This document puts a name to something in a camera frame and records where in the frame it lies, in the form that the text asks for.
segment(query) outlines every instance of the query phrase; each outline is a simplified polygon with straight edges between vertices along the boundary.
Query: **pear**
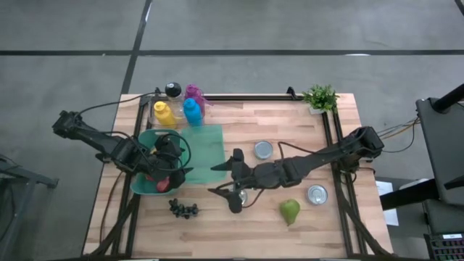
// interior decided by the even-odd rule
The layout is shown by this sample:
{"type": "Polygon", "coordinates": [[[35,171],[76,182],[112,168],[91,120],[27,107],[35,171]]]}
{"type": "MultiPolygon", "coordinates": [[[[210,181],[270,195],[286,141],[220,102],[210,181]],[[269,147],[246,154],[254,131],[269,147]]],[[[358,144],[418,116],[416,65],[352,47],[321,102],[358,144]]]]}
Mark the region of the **pear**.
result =
{"type": "Polygon", "coordinates": [[[291,225],[295,223],[299,213],[299,203],[295,199],[287,199],[281,203],[279,210],[287,225],[291,225]]]}

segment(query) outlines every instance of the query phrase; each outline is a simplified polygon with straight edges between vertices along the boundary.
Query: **concrete floor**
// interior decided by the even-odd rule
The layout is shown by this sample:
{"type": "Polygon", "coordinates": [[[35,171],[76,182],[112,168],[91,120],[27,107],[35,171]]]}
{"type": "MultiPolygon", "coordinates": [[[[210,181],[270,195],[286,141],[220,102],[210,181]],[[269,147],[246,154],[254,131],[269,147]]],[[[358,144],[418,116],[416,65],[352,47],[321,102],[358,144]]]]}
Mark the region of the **concrete floor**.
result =
{"type": "MultiPolygon", "coordinates": [[[[1,50],[130,50],[144,0],[0,2],[1,50]]],[[[464,16],[453,0],[154,0],[141,49],[464,49],[464,16]]],[[[14,260],[77,257],[102,164],[94,150],[55,136],[61,110],[119,99],[129,57],[0,56],[0,153],[49,177],[38,188],[14,260]]],[[[354,93],[363,125],[378,130],[415,117],[416,99],[463,82],[461,56],[139,57],[129,93],[168,81],[207,93],[282,93],[314,83],[354,93]]],[[[116,107],[84,115],[110,130],[116,107]]],[[[431,177],[421,130],[401,154],[383,154],[377,175],[431,177]]],[[[386,142],[399,149],[410,133],[386,142]]],[[[394,239],[401,256],[423,256],[420,239],[394,239]]]]}

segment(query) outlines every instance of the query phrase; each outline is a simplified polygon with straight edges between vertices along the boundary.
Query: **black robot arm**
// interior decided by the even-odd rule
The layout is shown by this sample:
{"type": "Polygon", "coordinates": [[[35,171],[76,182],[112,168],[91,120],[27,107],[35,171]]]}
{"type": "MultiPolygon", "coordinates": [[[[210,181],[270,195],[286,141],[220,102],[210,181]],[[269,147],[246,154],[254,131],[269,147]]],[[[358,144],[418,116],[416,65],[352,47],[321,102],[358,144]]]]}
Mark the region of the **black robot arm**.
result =
{"type": "Polygon", "coordinates": [[[156,152],[139,143],[136,138],[109,135],[82,121],[77,112],[62,111],[53,124],[55,134],[63,138],[80,140],[95,148],[99,153],[96,158],[102,162],[113,162],[126,173],[145,173],[156,182],[169,177],[168,190],[178,188],[185,181],[185,174],[191,168],[178,169],[177,161],[182,149],[174,144],[169,136],[160,136],[154,146],[156,152]]]}
{"type": "Polygon", "coordinates": [[[233,156],[225,163],[212,167],[212,170],[231,170],[232,182],[210,188],[209,191],[228,200],[234,213],[241,211],[240,191],[243,189],[288,188],[302,182],[311,170],[322,165],[338,162],[339,169],[354,172],[359,167],[361,157],[376,158],[384,144],[371,127],[361,127],[351,132],[340,142],[321,149],[313,154],[300,157],[288,157],[266,162],[254,168],[244,162],[240,149],[233,150],[233,156]],[[224,188],[233,185],[233,190],[224,188]]]}

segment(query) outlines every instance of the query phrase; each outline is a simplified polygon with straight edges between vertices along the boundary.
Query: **green plant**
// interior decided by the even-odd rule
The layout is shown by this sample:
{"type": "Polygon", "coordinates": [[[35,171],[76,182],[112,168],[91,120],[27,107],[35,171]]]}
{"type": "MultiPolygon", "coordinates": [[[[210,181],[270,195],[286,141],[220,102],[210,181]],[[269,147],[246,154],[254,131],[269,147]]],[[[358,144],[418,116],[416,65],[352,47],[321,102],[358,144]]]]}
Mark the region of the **green plant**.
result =
{"type": "Polygon", "coordinates": [[[336,99],[339,98],[332,90],[332,86],[319,86],[318,84],[311,87],[308,92],[303,91],[303,100],[311,105],[314,109],[321,109],[324,112],[331,110],[336,111],[336,99]]]}

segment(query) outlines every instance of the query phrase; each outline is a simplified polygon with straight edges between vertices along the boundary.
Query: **wooden tabletop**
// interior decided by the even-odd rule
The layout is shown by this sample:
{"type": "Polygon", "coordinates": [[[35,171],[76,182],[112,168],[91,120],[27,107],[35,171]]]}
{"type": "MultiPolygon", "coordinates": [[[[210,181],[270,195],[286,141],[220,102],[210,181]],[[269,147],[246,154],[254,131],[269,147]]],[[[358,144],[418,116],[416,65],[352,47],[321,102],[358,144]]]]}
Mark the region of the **wooden tabletop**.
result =
{"type": "MultiPolygon", "coordinates": [[[[353,94],[339,94],[339,116],[343,134],[361,126],[353,94]]],[[[136,95],[122,95],[121,100],[136,95]]],[[[261,140],[273,144],[271,160],[280,158],[276,143],[286,141],[309,150],[326,146],[322,117],[311,115],[308,106],[300,101],[215,101],[207,107],[205,124],[221,124],[226,159],[234,148],[244,151],[245,162],[253,167],[262,163],[253,153],[254,143],[261,140]]],[[[117,111],[115,131],[133,133],[138,100],[122,103],[117,111]]],[[[331,132],[336,142],[335,129],[331,132]]],[[[286,157],[305,155],[296,149],[284,148],[286,157]]],[[[94,212],[89,226],[84,253],[99,245],[99,230],[109,191],[119,174],[114,166],[104,167],[94,212]]],[[[104,227],[108,233],[117,218],[123,176],[112,197],[104,227]]],[[[224,182],[230,181],[230,175],[224,182]]],[[[336,195],[330,166],[313,170],[301,184],[291,188],[265,191],[256,204],[233,214],[226,200],[208,192],[219,183],[207,185],[183,184],[172,196],[142,196],[134,257],[153,258],[213,258],[213,257],[345,257],[336,195]],[[307,202],[305,192],[311,185],[322,185],[328,192],[328,201],[320,206],[307,202]],[[197,217],[189,220],[175,218],[169,211],[168,200],[178,198],[185,205],[196,203],[197,217]],[[286,199],[296,199],[301,206],[297,221],[287,226],[279,214],[278,205],[286,199]]],[[[392,251],[380,199],[370,170],[357,172],[355,182],[361,219],[374,238],[387,251],[392,251]]],[[[249,202],[256,191],[248,191],[249,202]]],[[[355,252],[357,242],[354,226],[350,233],[355,252]]],[[[121,249],[125,248],[123,234],[121,249]]]]}

